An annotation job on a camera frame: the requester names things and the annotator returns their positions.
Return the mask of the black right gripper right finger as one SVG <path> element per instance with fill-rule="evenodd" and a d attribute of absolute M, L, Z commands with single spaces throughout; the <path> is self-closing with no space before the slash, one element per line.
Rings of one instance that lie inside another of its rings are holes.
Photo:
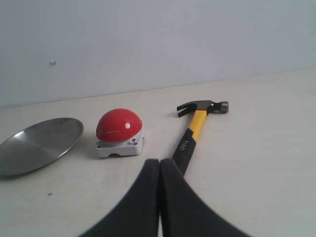
<path fill-rule="evenodd" d="M 172 159 L 160 162 L 160 214 L 164 237 L 247 237 L 210 209 Z"/>

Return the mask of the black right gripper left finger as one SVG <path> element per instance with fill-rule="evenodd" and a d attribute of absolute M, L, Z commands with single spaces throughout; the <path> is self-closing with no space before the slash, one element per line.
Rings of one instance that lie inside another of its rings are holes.
<path fill-rule="evenodd" d="M 82 237 L 156 237 L 159 161 L 148 159 L 121 201 Z"/>

